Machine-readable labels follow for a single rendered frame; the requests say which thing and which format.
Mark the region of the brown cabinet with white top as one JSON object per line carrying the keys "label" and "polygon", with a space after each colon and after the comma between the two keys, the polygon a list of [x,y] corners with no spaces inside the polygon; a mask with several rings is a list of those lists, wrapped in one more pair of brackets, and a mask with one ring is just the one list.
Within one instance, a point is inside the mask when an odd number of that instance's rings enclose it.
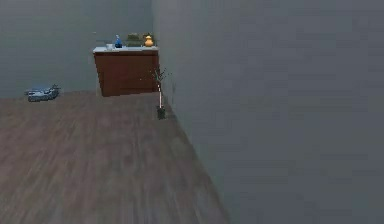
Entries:
{"label": "brown cabinet with white top", "polygon": [[103,97],[158,91],[153,77],[159,70],[157,47],[96,47],[93,56]]}

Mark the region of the blue-grey crumpled cloth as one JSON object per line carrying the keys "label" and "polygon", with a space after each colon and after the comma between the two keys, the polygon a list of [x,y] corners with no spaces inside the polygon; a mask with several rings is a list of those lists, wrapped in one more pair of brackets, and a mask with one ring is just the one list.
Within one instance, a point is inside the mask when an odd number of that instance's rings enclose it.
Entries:
{"label": "blue-grey crumpled cloth", "polygon": [[61,88],[53,84],[51,87],[46,88],[32,88],[26,90],[24,95],[29,102],[49,101],[57,98],[60,94]]}

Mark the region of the thin house plant in pot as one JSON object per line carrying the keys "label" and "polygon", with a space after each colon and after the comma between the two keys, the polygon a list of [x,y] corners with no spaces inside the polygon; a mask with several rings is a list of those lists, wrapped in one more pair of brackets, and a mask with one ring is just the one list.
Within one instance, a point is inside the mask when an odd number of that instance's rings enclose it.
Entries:
{"label": "thin house plant in pot", "polygon": [[166,71],[162,71],[160,68],[154,70],[153,77],[157,83],[157,88],[159,92],[159,105],[157,106],[157,117],[159,120],[165,118],[165,108],[163,106],[163,94],[162,94],[162,81],[166,77]]}

